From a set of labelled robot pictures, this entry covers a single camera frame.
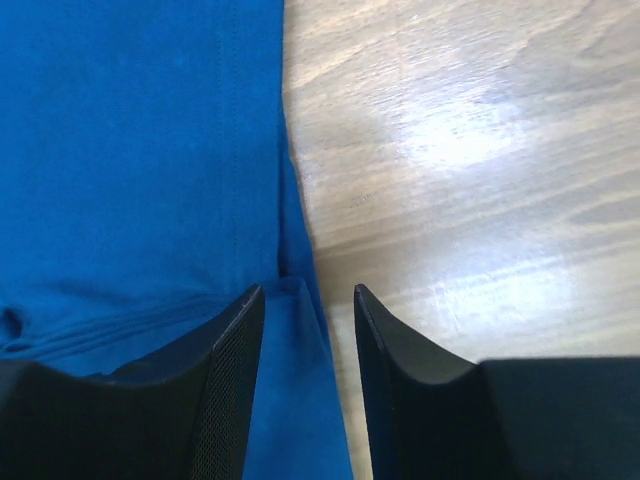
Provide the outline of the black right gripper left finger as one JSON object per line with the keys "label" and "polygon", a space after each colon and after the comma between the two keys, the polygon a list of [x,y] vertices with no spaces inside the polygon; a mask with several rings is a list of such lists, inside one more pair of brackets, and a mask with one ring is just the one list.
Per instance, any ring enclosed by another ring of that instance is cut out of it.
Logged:
{"label": "black right gripper left finger", "polygon": [[109,375],[1,365],[5,479],[238,479],[264,325],[251,287],[218,316]]}

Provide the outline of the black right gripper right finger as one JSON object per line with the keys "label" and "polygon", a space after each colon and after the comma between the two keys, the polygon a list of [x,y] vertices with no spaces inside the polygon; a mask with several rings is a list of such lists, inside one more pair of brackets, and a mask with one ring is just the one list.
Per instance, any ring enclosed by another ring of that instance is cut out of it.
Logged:
{"label": "black right gripper right finger", "polygon": [[504,478],[505,441],[481,367],[403,323],[364,285],[354,319],[374,478]]}

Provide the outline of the blue Mickey print t-shirt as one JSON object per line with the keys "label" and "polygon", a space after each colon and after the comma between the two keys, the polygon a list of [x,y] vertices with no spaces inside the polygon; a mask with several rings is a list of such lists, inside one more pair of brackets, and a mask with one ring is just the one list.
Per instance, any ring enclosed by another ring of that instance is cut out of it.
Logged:
{"label": "blue Mickey print t-shirt", "polygon": [[107,375],[252,285],[243,475],[349,479],[289,156],[280,1],[1,5],[1,356]]}

